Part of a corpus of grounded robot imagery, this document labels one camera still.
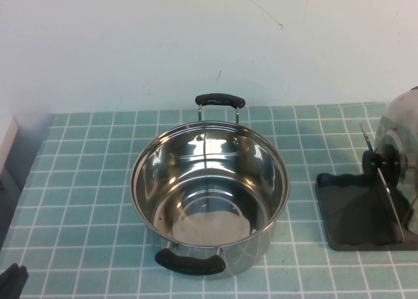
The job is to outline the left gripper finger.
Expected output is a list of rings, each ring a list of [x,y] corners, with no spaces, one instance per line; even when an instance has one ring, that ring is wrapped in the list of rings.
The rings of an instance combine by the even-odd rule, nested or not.
[[[14,275],[19,266],[13,263],[1,274],[1,299],[16,298],[14,291]]]
[[[27,268],[25,266],[20,266],[17,270],[17,276],[16,276],[16,298],[19,299],[22,291],[25,287],[25,284],[29,278],[29,273],[27,271]]]

